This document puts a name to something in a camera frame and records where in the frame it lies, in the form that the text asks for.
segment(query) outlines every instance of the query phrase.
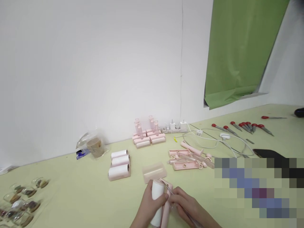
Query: table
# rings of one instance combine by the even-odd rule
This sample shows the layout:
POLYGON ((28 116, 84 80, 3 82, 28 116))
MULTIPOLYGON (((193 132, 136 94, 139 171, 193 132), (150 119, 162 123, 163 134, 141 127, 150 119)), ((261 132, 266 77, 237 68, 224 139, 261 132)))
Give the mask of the table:
MULTIPOLYGON (((194 130, 195 127, 211 128, 212 123, 219 126, 228 125, 240 133, 241 137, 249 138, 255 142, 252 148, 272 149, 285 157, 303 158, 304 152, 300 149, 303 148, 301 133, 304 129, 304 119, 291 116, 296 108, 298 107, 269 104, 193 123, 191 129, 194 130), (263 115, 282 116, 288 117, 288 119, 262 120, 260 117, 263 115), (263 123, 273 132, 275 137, 266 134, 261 129, 257 129, 254 135, 239 132, 229 124, 230 121, 263 123)), ((218 132, 210 131, 208 134, 219 138, 218 132)), ((136 149, 131 139, 116 142, 110 144, 110 151, 98 160, 93 160, 89 155, 76 160, 74 153, 22 166, 0 176, 0 195, 8 193, 9 187, 15 182, 29 184, 35 177, 43 176, 50 178, 51 181, 33 196, 33 198, 43 199, 43 201, 34 220, 27 227, 129 227, 136 215, 146 187, 142 167, 162 162, 168 173, 165 179, 174 187, 180 186, 189 195, 195 197, 221 226, 260 228, 275 225, 274 219, 259 219, 258 209, 251 208, 249 205, 230 209, 223 202, 224 199, 216 196, 215 170, 206 168, 203 170, 174 171, 172 166, 167 164, 170 159, 168 151, 182 149, 180 146, 182 138, 177 138, 178 143, 173 139, 174 136, 180 135, 182 134, 167 134, 166 143, 141 149, 136 149), (131 157, 131 177, 110 182, 107 173, 111 164, 111 153, 123 149, 127 149, 131 157)), ((195 143, 194 137, 187 136, 186 139, 192 144, 195 143)), ((198 140, 200 144, 206 146, 214 145, 214 142, 204 139, 198 140)), ((237 143, 234 139, 231 139, 229 144, 237 150, 243 148, 243 144, 237 143)), ((219 157, 232 157, 233 155, 221 143, 216 149, 205 149, 205 152, 219 157)), ((280 224, 283 225, 284 219, 279 220, 280 224)), ((168 227, 188 226, 172 212, 168 227)))

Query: red-handled screwdriver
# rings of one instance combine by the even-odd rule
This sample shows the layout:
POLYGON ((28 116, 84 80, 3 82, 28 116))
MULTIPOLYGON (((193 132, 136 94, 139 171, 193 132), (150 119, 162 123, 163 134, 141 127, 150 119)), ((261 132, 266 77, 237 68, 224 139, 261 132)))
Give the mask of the red-handled screwdriver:
POLYGON ((252 126, 250 122, 246 122, 247 127, 250 129, 250 131, 252 131, 252 126))
POLYGON ((240 129, 240 127, 237 126, 234 121, 231 121, 230 124, 232 124, 236 129, 242 131, 242 129, 240 129))
POLYGON ((238 135, 237 133, 235 133, 233 130, 231 130, 228 126, 224 126, 224 129, 226 129, 227 131, 231 132, 234 135, 238 135))
POLYGON ((271 131, 270 130, 268 130, 267 128, 265 128, 265 126, 264 125, 262 125, 262 124, 259 124, 258 125, 258 127, 259 128, 262 128, 266 133, 268 133, 268 134, 270 134, 270 135, 272 135, 272 136, 274 136, 272 133, 271 133, 271 131))
POLYGON ((245 127, 245 125, 243 123, 240 123, 239 126, 242 127, 243 129, 245 129, 245 131, 252 134, 252 132, 247 127, 245 127))
POLYGON ((286 117, 268 117, 268 116, 262 116, 262 119, 287 119, 286 117))
POLYGON ((215 123, 213 123, 211 126, 217 128, 217 129, 220 129, 222 131, 226 131, 224 128, 221 128, 221 127, 217 126, 215 123))
POLYGON ((255 133, 256 128, 257 128, 257 124, 253 123, 251 126, 252 126, 252 132, 255 133))

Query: human hand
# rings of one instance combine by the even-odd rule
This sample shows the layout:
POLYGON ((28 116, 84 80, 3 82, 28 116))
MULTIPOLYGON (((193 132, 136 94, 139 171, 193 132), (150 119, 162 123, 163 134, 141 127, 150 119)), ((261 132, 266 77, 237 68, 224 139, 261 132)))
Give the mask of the human hand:
POLYGON ((184 212, 183 208, 191 215, 193 219, 198 221, 204 228, 221 228, 221 226, 212 218, 212 216, 196 201, 195 198, 189 196, 180 187, 176 187, 172 191, 174 195, 169 198, 170 203, 175 203, 179 216, 185 220, 192 228, 196 228, 193 222, 184 212))
POLYGON ((138 212, 130 228, 145 228, 153 219, 156 211, 165 204, 169 198, 168 194, 163 194, 156 200, 152 199, 152 183, 150 180, 145 192, 142 196, 142 202, 140 203, 138 212))

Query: green curtain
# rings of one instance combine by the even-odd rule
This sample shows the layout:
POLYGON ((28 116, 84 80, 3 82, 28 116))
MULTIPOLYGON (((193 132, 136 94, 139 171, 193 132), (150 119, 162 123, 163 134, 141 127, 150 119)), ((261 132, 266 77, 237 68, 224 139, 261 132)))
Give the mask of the green curtain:
POLYGON ((205 101, 210 109, 259 85, 289 0, 214 0, 205 101))

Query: smartphone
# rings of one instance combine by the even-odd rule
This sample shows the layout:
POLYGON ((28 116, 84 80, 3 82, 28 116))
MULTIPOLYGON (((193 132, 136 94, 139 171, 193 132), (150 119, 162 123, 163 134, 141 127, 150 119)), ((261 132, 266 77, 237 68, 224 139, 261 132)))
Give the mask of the smartphone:
POLYGON ((260 158, 274 158, 274 159, 282 159, 285 158, 279 153, 273 150, 266 150, 266 149, 253 149, 254 153, 258 155, 260 158))

